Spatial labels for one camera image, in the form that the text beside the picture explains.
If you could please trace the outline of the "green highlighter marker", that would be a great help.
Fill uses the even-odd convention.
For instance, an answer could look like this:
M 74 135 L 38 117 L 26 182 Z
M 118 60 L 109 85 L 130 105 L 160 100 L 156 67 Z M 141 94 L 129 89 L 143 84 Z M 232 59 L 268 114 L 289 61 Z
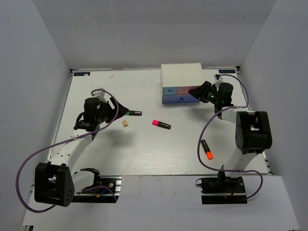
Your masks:
M 142 112 L 141 111 L 128 111 L 127 116 L 142 116 Z

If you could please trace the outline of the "pink drawer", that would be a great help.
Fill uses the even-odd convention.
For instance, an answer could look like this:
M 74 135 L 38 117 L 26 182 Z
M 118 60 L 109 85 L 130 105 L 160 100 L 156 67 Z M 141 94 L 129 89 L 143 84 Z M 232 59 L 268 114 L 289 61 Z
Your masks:
M 196 89 L 199 86 L 177 87 L 177 95 L 188 95 L 190 90 Z

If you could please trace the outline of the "pink highlighter marker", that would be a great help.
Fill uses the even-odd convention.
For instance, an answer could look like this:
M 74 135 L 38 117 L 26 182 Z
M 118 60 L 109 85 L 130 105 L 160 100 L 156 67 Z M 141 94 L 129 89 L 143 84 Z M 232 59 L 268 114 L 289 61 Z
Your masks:
M 152 125 L 153 125 L 153 126 L 156 126 L 156 127 L 168 129 L 168 130 L 171 129 L 171 125 L 166 124 L 166 123 L 161 122 L 161 121 L 158 121 L 158 120 L 153 120 L 153 121 L 152 121 Z

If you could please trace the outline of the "orange highlighter marker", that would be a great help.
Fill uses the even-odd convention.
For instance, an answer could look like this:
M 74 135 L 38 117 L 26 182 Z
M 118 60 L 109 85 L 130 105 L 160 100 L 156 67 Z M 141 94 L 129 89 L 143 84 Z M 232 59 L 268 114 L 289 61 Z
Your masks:
M 201 145 L 203 147 L 203 150 L 204 150 L 204 152 L 206 154 L 207 159 L 208 160 L 212 160 L 213 159 L 213 155 L 212 155 L 211 150 L 210 150 L 208 144 L 206 143 L 206 141 L 205 140 L 201 140 Z

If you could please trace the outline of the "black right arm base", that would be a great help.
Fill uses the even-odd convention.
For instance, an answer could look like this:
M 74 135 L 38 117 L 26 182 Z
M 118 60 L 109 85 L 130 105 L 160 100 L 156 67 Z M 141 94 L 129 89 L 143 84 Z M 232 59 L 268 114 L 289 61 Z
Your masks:
M 195 183 L 201 188 L 203 205 L 247 204 L 243 178 L 198 178 Z

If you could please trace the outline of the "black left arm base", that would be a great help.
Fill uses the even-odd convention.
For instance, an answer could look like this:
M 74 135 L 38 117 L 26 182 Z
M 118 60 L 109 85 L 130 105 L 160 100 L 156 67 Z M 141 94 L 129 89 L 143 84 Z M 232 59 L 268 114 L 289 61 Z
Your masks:
M 102 176 L 100 188 L 76 193 L 73 203 L 115 204 L 121 192 L 121 176 Z

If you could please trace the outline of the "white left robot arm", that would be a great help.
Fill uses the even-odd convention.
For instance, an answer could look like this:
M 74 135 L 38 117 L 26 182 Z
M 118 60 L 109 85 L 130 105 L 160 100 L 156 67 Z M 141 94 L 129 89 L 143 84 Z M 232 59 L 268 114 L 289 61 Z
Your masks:
M 76 193 L 97 192 L 102 186 L 100 172 L 85 167 L 73 172 L 77 160 L 95 139 L 100 125 L 125 116 L 129 109 L 113 98 L 87 98 L 84 111 L 76 119 L 72 141 L 65 142 L 62 149 L 47 163 L 39 163 L 35 169 L 34 199 L 50 205 L 69 206 Z

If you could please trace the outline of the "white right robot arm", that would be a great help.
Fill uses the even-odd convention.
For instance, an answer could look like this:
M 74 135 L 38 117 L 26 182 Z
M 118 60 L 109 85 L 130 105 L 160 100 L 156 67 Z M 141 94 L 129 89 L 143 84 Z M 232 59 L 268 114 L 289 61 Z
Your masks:
M 220 168 L 225 175 L 218 178 L 218 188 L 223 192 L 235 186 L 234 179 L 247 172 L 246 167 L 259 154 L 272 146 L 268 113 L 249 111 L 246 106 L 232 104 L 233 85 L 220 83 L 218 87 L 205 81 L 189 94 L 203 103 L 214 105 L 214 117 L 235 124 L 236 148 L 228 162 Z

